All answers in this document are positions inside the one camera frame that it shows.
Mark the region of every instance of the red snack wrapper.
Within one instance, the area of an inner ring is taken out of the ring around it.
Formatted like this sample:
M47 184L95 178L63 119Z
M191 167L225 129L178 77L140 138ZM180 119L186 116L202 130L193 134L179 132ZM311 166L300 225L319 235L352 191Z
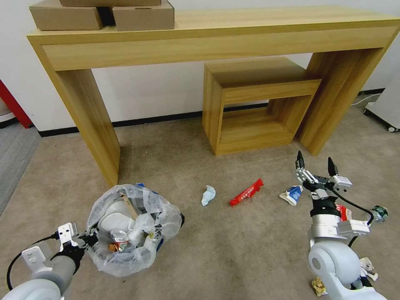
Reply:
M336 203L336 209L338 211L340 211L340 213L342 214L342 217L341 217L342 222L351 220L351 218L352 218L351 210L349 210L345 206L337 204L337 203Z
M244 190L241 192L239 195L237 195L235 198L233 198L229 203L230 206L234 207L235 205L239 204L242 202L243 199L245 198L251 198L255 192L258 192L260 188L264 185L263 181L261 178L259 178L255 183L253 183L248 189Z

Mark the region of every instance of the electrical cord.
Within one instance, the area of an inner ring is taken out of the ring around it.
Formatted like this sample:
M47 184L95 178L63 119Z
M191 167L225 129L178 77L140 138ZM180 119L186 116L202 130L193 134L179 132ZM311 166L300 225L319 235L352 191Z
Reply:
M38 240L38 241L36 241L36 242L30 244L28 247L30 247L30 246L32 246L32 245L34 245L34 244L43 242L43 241L45 241L45 240L50 240L50 239L54 239L54 240L60 239L60 237L59 237L59 235L58 235L58 231L54 232L52 235L50 235L50 236L48 236L48 237L45 237L45 238L43 238L43 239L40 239L40 240ZM18 259L21 255L22 255L22 251L21 251L16 257L14 257L14 259L10 262L10 265L8 266L8 269L7 269L7 286L8 286L8 289L9 289L9 290L12 290L12 289L13 289L13 286L11 285L11 278L10 278L10 277L11 277L11 269L12 269L13 265L15 264L15 262L17 261L17 259Z
M361 99L361 100L360 100L360 101L358 101L357 103L354 103L354 104L352 104L351 106L354 106L354 105L360 104L362 101L364 101L364 100L367 100L367 99L369 99L369 98L371 98L371 97L373 97L373 96L378 96L378 95L380 95L380 94L373 94L373 95L369 95L369 96L367 96L367 97L365 97L365 98Z
M358 208L359 210L365 211L367 214L369 214L369 215L370 215L370 219L368 220L367 225L370 225L370 224L372 223L372 221L374 220L374 215L372 214L372 212L370 212L369 210L367 210L367 209L365 209L365 208L363 208L363 207L361 207L361 206L359 206L359 205L357 205L357 204L351 202L350 200L347 200L347 199L344 198L341 194L339 194L337 191L335 191L335 190L333 189L333 187L328 187L328 189L329 189L331 192L333 192L336 196L338 196L340 199L342 199L343 201L345 201L346 203L348 203L348 204L350 204L350 205L352 205L352 206ZM355 241L357 238L358 238L358 236L355 236L355 237L353 237L353 238L350 240L350 243L349 243L349 245L348 245L350 248L351 248L351 246L353 245L354 241Z

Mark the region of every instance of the white appliance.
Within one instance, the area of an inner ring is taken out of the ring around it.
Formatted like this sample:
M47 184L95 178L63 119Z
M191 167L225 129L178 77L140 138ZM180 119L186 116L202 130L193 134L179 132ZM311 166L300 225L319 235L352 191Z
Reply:
M400 73L388 85L376 102L369 102L365 115L375 115L384 121L388 131L400 130Z

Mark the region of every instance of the gray carpet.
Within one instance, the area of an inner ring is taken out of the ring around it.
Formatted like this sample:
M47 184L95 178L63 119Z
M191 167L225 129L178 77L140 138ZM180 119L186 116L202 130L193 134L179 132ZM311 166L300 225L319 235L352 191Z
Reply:
M25 172L40 136L36 128L16 123L0 129L0 215Z

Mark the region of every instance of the wooden console table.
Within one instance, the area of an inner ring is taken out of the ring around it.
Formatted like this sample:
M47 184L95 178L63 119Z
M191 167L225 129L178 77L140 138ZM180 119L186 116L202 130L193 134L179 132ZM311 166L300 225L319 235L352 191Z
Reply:
M110 186L120 145L92 68L313 53L322 78L297 133L317 155L396 37L400 19L342 7L176 11L175 29L27 37Z

